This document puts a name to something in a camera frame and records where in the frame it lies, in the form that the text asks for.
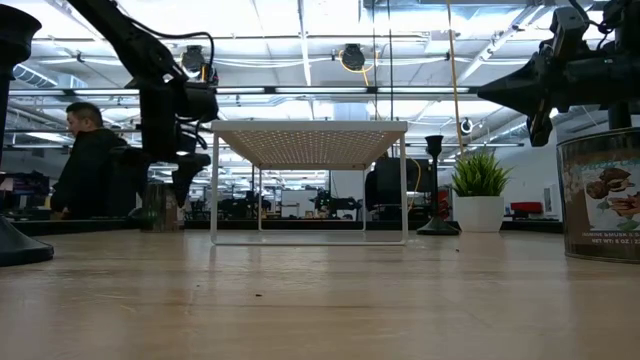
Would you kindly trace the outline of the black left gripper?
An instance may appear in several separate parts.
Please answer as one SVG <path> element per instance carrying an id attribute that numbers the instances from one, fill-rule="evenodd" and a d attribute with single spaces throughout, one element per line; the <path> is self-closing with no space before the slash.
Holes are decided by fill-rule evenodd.
<path id="1" fill-rule="evenodd" d="M 218 119 L 216 89 L 206 83 L 173 78 L 136 76 L 130 88 L 139 91 L 142 149 L 154 161 L 175 161 L 172 172 L 173 192 L 183 207 L 193 178 L 211 164 L 206 154 L 196 147 L 206 147 L 198 128 Z"/>

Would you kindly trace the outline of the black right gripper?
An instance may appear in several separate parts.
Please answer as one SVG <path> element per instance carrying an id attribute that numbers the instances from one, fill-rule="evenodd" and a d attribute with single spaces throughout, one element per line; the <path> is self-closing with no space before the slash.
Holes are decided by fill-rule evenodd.
<path id="1" fill-rule="evenodd" d="M 482 85 L 477 96 L 527 115 L 530 143 L 542 147 L 553 129 L 551 110 L 604 102 L 617 65 L 613 56 L 562 63 L 534 53 L 522 68 Z"/>

